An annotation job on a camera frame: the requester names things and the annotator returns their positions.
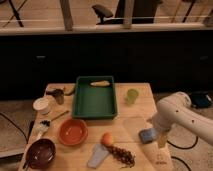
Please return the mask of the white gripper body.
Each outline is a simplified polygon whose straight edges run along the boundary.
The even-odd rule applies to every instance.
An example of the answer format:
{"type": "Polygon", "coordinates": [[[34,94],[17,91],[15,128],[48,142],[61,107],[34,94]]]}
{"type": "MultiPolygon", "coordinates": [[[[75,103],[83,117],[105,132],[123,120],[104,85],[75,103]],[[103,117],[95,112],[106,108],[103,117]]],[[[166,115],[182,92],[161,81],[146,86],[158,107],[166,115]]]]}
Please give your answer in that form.
{"type": "Polygon", "coordinates": [[[152,125],[159,134],[168,133],[172,129],[174,120],[171,117],[156,114],[151,118],[152,125]]]}

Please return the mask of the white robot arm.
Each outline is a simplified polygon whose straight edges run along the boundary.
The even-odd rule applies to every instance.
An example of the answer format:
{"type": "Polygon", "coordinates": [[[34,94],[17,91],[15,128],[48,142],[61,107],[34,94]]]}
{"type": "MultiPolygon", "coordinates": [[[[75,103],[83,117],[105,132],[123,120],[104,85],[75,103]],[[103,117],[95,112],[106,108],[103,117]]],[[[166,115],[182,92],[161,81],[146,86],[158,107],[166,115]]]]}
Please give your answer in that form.
{"type": "Polygon", "coordinates": [[[201,116],[190,109],[191,99],[184,92],[176,92],[156,103],[157,112],[152,117],[153,127],[158,134],[171,130],[179,124],[206,143],[213,146],[213,119],[201,116]]]}

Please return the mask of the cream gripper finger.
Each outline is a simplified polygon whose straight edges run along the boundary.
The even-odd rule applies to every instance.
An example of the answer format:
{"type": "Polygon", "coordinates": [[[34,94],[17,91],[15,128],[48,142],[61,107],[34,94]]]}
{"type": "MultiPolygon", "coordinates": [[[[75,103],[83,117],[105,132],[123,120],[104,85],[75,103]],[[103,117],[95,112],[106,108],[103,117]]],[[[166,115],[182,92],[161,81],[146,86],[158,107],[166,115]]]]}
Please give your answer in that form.
{"type": "Polygon", "coordinates": [[[158,136],[157,143],[159,148],[164,148],[167,143],[167,134],[166,133],[160,134],[158,136]]]}

